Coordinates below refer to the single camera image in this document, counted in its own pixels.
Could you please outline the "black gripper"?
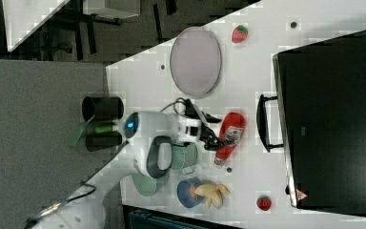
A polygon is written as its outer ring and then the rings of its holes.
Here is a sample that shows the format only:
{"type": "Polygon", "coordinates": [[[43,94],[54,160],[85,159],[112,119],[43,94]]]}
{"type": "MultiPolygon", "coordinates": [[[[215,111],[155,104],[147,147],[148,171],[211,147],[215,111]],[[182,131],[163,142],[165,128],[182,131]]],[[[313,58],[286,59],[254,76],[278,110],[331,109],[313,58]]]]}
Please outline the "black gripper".
{"type": "Polygon", "coordinates": [[[220,118],[201,112],[190,99],[185,99],[184,102],[186,106],[184,115],[201,121],[199,139],[204,142],[205,150],[219,151],[229,145],[229,141],[217,138],[214,131],[208,126],[208,123],[219,123],[221,121],[220,118]]]}

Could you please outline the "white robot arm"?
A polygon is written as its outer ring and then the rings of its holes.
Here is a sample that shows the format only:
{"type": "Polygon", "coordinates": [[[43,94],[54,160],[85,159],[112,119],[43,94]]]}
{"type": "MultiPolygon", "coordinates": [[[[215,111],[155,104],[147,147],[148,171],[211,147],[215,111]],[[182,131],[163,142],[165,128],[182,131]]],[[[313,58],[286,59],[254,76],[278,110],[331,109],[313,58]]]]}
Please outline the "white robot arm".
{"type": "Polygon", "coordinates": [[[104,199],[124,177],[164,177],[172,166],[174,145],[202,141],[207,150],[225,147],[208,127],[218,118],[201,112],[189,99],[176,101],[185,106],[183,114],[140,111],[129,115],[123,126],[126,141],[112,160],[67,199],[29,218],[24,229],[103,229],[104,199]]]}

